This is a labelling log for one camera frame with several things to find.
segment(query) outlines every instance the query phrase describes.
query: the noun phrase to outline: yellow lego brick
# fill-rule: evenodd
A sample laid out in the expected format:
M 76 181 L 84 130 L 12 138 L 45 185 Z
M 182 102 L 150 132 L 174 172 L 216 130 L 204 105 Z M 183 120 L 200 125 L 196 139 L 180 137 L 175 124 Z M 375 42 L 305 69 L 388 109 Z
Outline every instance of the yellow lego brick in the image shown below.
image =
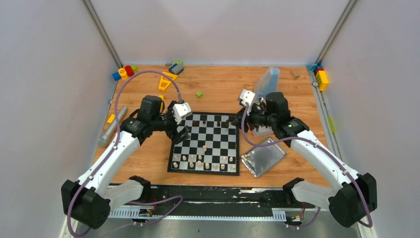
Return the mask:
M 162 73 L 168 75 L 170 78 L 172 78 L 173 81 L 175 81 L 178 78 L 178 75 L 176 75 L 176 74 L 172 74 L 172 73 L 168 73 L 168 72 L 162 72 Z M 171 84 L 172 84 L 171 81 L 169 81 L 165 77 L 161 76 L 158 89 L 162 92 L 165 92 Z
M 119 75 L 121 75 L 121 78 L 122 78 L 122 79 L 127 79 L 127 78 L 128 78 L 127 72 L 125 71 L 125 69 L 124 69 L 124 68 L 120 68 L 120 69 L 118 70 L 118 73 L 119 73 Z
M 328 79 L 327 79 L 327 75 L 325 74 L 325 71 L 319 70 L 315 78 L 319 84 L 319 90 L 324 91 L 328 86 Z
M 332 118 L 330 116 L 328 116 L 328 122 L 329 122 L 329 126 L 331 127 L 332 133 L 335 134 L 334 124 L 332 123 Z
M 112 123 L 115 119 L 115 114 L 111 114 L 106 122 Z

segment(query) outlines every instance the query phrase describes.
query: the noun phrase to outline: cable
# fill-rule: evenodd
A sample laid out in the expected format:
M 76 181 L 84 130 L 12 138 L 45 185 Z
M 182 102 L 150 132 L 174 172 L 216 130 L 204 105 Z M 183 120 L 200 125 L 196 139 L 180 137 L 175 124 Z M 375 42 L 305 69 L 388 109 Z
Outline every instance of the cable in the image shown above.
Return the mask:
M 178 88 L 178 86 L 176 85 L 176 83 L 172 80 L 172 78 L 170 78 L 168 75 L 166 75 L 166 74 L 164 74 L 164 73 L 162 73 L 162 72 L 159 72 L 159 71 L 156 71 L 156 70 L 143 70 L 143 71 L 140 71 L 140 72 L 137 72 L 137 73 L 135 73 L 133 76 L 131 76 L 130 78 L 128 78 L 127 79 L 127 81 L 125 81 L 124 82 L 124 84 L 121 86 L 121 88 L 119 89 L 119 91 L 118 91 L 118 94 L 117 94 L 117 96 L 116 96 L 116 98 L 115 98 L 115 107 L 114 107 L 114 114 L 115 115 L 118 115 L 118 110 L 117 110 L 117 105 L 118 105 L 118 100 L 119 100 L 119 96 L 121 95 L 121 92 L 122 92 L 122 90 L 124 89 L 124 87 L 133 79 L 133 78 L 135 78 L 136 76 L 138 76 L 138 75 L 140 75 L 140 74 L 143 74 L 143 73 L 157 73 L 157 74 L 160 74 L 160 75 L 162 75 L 163 77 L 165 77 L 165 78 L 167 78 L 169 81 L 171 81 L 171 83 L 173 84 L 173 86 L 175 87 L 175 89 L 176 89 L 176 92 L 177 92 L 177 94 L 178 94 L 178 102 L 180 102 L 180 103 L 182 103 L 183 102 L 183 100 L 182 100 L 182 97 L 181 97 L 181 92 L 179 91 L 179 88 Z M 76 234 L 75 233 L 75 231 L 73 230 L 73 228 L 71 227 L 71 211 L 73 210 L 73 206 L 74 206 L 74 202 L 76 201 L 76 198 L 77 198 L 77 196 L 79 196 L 79 194 L 80 194 L 80 192 L 82 191 L 82 189 L 86 186 L 86 184 L 88 184 L 88 182 L 89 182 L 89 178 L 91 178 L 91 177 L 93 177 L 97 172 L 98 172 L 98 170 L 102 167 L 102 165 L 104 165 L 105 164 L 105 162 L 108 160 L 108 158 L 112 155 L 112 153 L 114 152 L 114 150 L 117 148 L 117 145 L 118 145 L 118 142 L 119 142 L 119 138 L 120 138 L 120 135 L 121 135 L 121 128 L 120 128 L 120 126 L 119 126 L 119 120 L 118 120 L 118 117 L 115 117 L 115 123 L 116 123 L 116 125 L 117 125 L 117 136 L 116 136 L 116 140 L 115 140 L 115 144 L 114 144 L 114 146 L 110 149 L 110 151 L 108 152 L 108 154 L 107 155 L 105 155 L 105 158 L 99 163 L 99 165 L 92 171 L 92 173 L 90 174 L 90 176 L 88 176 L 88 178 L 82 183 L 82 185 L 77 189 L 77 191 L 76 191 L 76 193 L 74 194 L 74 196 L 71 198 L 71 201 L 70 201 L 70 205 L 68 206 L 68 210 L 67 210 L 67 228 L 68 228 L 68 231 L 70 232 L 70 234 L 72 235 L 72 236 L 74 236 L 74 237 L 82 237 L 82 236 L 84 236 L 84 235 L 86 235 L 88 232 L 89 232 L 89 230 L 90 230 L 90 228 L 88 228 L 88 230 L 87 231 L 85 231 L 83 234 L 81 234 L 81 235 L 79 235 L 79 234 Z
M 129 204 L 140 205 L 140 206 L 150 206 L 150 205 L 156 205 L 156 204 L 161 204 L 161 203 L 164 203 L 164 202 L 168 202 L 168 201 L 176 199 L 176 198 L 179 198 L 179 201 L 173 208 L 171 208 L 167 213 L 165 213 L 163 216 L 157 218 L 156 220 L 153 220 L 151 222 L 141 222 L 140 226 L 142 227 L 144 225 L 150 225 L 150 224 L 156 223 L 158 221 L 161 221 L 163 218 L 167 217 L 173 210 L 175 210 L 179 206 L 179 204 L 181 204 L 182 200 L 184 200 L 184 197 L 181 196 L 181 195 L 177 195 L 177 196 L 173 196 L 173 197 L 170 197 L 170 198 L 158 201 L 158 202 L 141 203 L 141 202 L 131 201 L 131 202 L 129 202 Z M 129 226 L 135 226 L 137 224 L 138 224 L 138 222 L 134 222 L 134 223 L 130 222 L 128 224 L 124 224 L 124 225 L 116 228 L 115 230 L 103 235 L 101 238 L 107 237 L 107 236 L 111 235 L 112 233 L 114 233 L 114 232 L 116 232 L 116 231 L 118 231 L 122 228 L 129 227 Z
M 318 218 L 319 213 L 321 211 L 321 208 L 318 207 L 318 209 L 315 212 L 315 216 L 314 218 L 312 218 L 312 220 L 310 222 L 308 222 L 307 224 L 303 225 L 303 226 L 293 226 L 293 225 L 286 225 L 286 227 L 291 227 L 291 228 L 295 228 L 295 229 L 303 229 L 303 228 L 308 228 L 309 226 L 311 226 L 315 220 Z
M 343 167 L 343 165 L 327 149 L 323 148 L 322 146 L 317 146 L 317 144 L 315 142 L 313 142 L 311 140 L 308 140 L 306 138 L 302 138 L 302 137 L 298 137 L 298 136 L 290 136 L 290 137 L 282 138 L 282 139 L 279 139 L 279 140 L 276 140 L 276 141 L 273 141 L 273 142 L 269 142 L 269 143 L 266 143 L 266 144 L 255 144 L 255 143 L 253 143 L 252 141 L 250 141 L 247 138 L 245 130 L 244 130 L 244 128 L 245 128 L 244 127 L 245 126 L 245 117 L 247 115 L 248 108 L 249 108 L 249 104 L 246 103 L 246 107 L 245 107 L 245 110 L 244 110 L 244 114 L 242 115 L 242 121 L 241 121 L 242 135 L 244 136 L 244 139 L 248 142 L 248 144 L 250 144 L 252 146 L 256 146 L 256 147 L 266 147 L 266 146 L 270 146 L 270 145 L 275 145 L 277 143 L 280 143 L 280 142 L 283 142 L 283 141 L 286 141 L 286 140 L 301 140 L 301 141 L 309 143 L 312 146 L 320 149 L 329 158 L 331 158 L 333 160 L 333 162 L 340 168 L 341 171 L 343 171 L 343 172 L 346 171 L 346 169 Z M 356 181 L 350 175 L 349 172 L 346 172 L 346 176 L 349 177 L 350 181 L 353 183 L 354 187 L 356 188 L 357 193 L 358 193 L 360 199 L 362 200 L 363 208 L 365 209 L 365 212 L 366 212 L 368 224 L 366 224 L 362 221 L 359 221 L 359 223 L 362 224 L 365 227 L 371 228 L 373 226 L 373 221 L 372 221 L 372 217 L 370 216 L 370 211 L 369 211 L 368 205 L 366 204 L 366 200 L 365 200 L 365 197 L 363 196 L 362 190 L 360 189 L 359 185 L 356 183 Z

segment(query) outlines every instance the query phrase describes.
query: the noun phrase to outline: blue toy block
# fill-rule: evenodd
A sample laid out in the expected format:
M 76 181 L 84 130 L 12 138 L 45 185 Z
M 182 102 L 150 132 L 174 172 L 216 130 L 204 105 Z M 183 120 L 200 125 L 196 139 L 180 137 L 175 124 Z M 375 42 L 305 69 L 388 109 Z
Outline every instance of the blue toy block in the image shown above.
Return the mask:
M 112 77 L 114 78 L 115 81 L 118 81 L 121 79 L 121 75 L 119 75 L 118 72 L 115 72 L 112 74 Z
M 313 72 L 313 71 L 315 71 L 315 69 L 316 69 L 317 66 L 318 65 L 316 63 L 308 64 L 308 65 L 306 65 L 306 70 L 308 72 Z
M 169 68 L 169 72 L 176 75 L 179 75 L 182 71 L 184 71 L 184 64 L 175 63 L 171 68 Z

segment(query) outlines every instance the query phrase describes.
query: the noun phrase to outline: clear plastic container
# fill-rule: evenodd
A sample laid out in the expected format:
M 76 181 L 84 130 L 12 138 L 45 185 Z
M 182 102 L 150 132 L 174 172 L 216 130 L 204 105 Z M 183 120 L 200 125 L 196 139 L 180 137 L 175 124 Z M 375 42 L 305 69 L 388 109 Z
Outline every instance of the clear plastic container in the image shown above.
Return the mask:
M 267 72 L 264 73 L 258 83 L 254 86 L 255 97 L 264 98 L 269 93 L 277 92 L 279 75 L 280 70 L 278 68 L 268 68 Z

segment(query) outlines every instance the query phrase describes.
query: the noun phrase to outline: wooden block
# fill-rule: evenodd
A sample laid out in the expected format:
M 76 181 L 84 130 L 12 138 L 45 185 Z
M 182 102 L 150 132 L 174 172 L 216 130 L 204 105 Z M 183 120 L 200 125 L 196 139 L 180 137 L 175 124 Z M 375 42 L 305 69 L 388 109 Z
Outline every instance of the wooden block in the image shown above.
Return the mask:
M 106 122 L 112 123 L 115 119 L 115 114 L 111 114 Z
M 299 72 L 298 72 L 298 71 L 296 71 L 296 70 L 292 70 L 292 71 L 290 71 L 290 73 L 292 74 L 292 77 L 293 77 L 294 79 L 297 79 L 297 78 L 299 78 L 299 76 L 300 76 Z

